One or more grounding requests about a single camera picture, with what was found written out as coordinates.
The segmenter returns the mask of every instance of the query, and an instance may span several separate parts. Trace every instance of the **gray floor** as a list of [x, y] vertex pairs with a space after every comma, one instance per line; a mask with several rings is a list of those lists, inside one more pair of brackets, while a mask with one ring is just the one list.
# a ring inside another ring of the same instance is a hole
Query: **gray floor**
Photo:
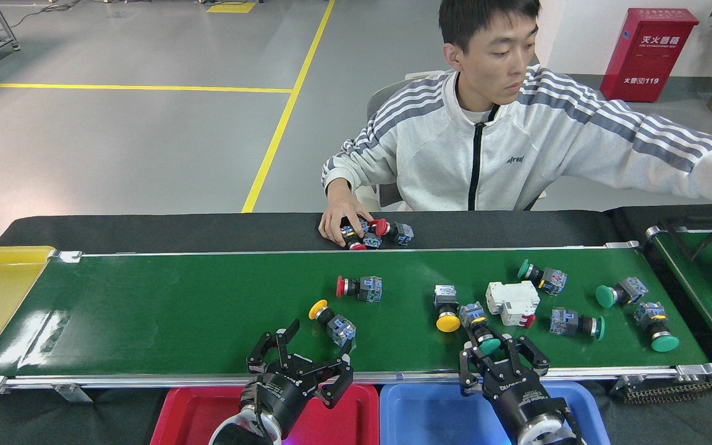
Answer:
[[[370, 95], [446, 68], [439, 0], [336, 0], [254, 211], [323, 211], [320, 166], [365, 122]], [[47, 2], [2, 0], [11, 25]], [[293, 88], [329, 5], [266, 0], [207, 14], [193, 0], [104, 4], [26, 18], [0, 82]], [[596, 76], [580, 77], [597, 85]], [[712, 133], [712, 79], [672, 79], [631, 104]], [[0, 88], [0, 233], [49, 214], [239, 212], [288, 93]], [[694, 203], [562, 178], [536, 210]]]

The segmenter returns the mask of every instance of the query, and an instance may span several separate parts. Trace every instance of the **young man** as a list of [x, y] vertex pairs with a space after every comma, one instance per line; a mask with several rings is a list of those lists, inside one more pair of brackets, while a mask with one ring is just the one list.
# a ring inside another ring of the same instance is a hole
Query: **young man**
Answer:
[[344, 245], [347, 217], [369, 220], [352, 190], [396, 182], [418, 211], [520, 210], [562, 175], [619, 189], [712, 200], [712, 136], [602, 101], [540, 66], [539, 0], [443, 0], [452, 71], [410, 83], [323, 168], [319, 231]]

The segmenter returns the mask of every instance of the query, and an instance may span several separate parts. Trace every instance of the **white track jacket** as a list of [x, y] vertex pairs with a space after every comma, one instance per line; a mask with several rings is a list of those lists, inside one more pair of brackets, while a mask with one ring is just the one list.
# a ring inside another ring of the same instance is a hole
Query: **white track jacket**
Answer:
[[447, 71], [396, 92], [327, 161], [323, 186], [396, 182], [416, 211], [520, 210], [562, 175], [712, 201], [712, 135], [602, 101], [539, 65], [516, 101], [474, 124], [456, 81]]

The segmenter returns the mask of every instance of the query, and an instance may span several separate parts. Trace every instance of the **cable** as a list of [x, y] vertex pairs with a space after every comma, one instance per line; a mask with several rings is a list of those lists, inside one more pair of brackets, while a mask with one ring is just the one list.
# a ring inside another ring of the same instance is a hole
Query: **cable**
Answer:
[[20, 25], [21, 23], [23, 23], [23, 20], [24, 20], [26, 17], [29, 17], [29, 16], [36, 16], [37, 14], [42, 14], [43, 12], [63, 12], [63, 11], [67, 11], [68, 9], [70, 9], [70, 8], [72, 8], [72, 7], [74, 7], [74, 6], [76, 6], [79, 2], [81, 2], [81, 0], [73, 0], [73, 2], [70, 2], [70, 3], [62, 3], [62, 5], [50, 5], [50, 6], [46, 6], [45, 8], [40, 9], [40, 11], [38, 11], [38, 12], [32, 12], [31, 14], [26, 14], [25, 16], [21, 17], [20, 20], [18, 20], [18, 23], [15, 23], [15, 25], [11, 26], [11, 29], [12, 29], [12, 28], [15, 28], [16, 26], [18, 26], [18, 25]]

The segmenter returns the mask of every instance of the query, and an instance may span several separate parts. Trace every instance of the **jacket zipper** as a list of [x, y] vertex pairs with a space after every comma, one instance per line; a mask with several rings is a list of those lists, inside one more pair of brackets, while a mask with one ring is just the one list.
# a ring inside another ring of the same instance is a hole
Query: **jacket zipper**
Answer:
[[[495, 104], [488, 115], [486, 122], [492, 122], [499, 111], [499, 105]], [[477, 208], [477, 183], [480, 182], [480, 160], [483, 157], [483, 127], [485, 122], [474, 125], [474, 150], [472, 150], [472, 181], [468, 185], [468, 210]]]

